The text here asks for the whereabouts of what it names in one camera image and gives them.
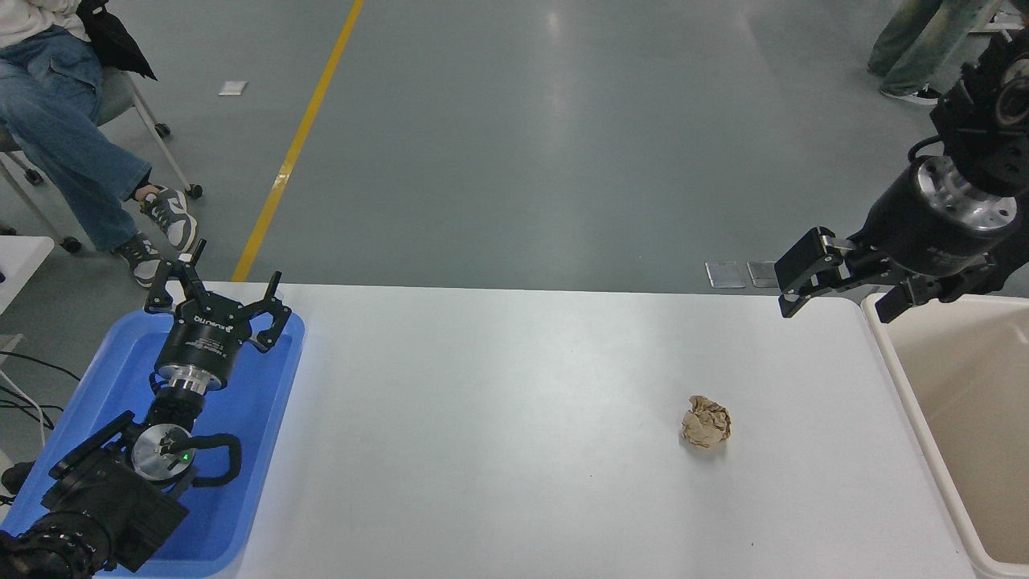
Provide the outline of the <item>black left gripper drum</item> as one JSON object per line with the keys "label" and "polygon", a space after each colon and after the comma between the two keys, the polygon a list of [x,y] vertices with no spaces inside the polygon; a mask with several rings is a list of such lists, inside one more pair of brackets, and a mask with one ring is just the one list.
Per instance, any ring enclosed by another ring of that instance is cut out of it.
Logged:
{"label": "black left gripper drum", "polygon": [[252,333],[242,310],[242,303],[213,293],[180,303],[154,370],[165,379],[184,367],[228,379],[243,341]]}

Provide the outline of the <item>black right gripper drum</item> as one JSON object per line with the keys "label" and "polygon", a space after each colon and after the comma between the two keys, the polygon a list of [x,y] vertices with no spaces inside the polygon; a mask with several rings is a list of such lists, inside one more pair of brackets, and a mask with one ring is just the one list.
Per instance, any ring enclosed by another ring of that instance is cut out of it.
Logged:
{"label": "black right gripper drum", "polygon": [[996,197],[952,162],[914,162],[874,202],[851,241],[908,272],[954,275],[996,245]]}

